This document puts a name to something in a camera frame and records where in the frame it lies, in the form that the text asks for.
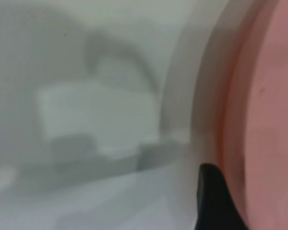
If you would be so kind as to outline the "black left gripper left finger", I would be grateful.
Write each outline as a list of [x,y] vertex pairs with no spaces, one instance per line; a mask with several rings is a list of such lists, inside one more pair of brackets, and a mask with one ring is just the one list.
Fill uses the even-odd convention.
[[214,164],[199,167],[195,230],[246,230],[221,170]]

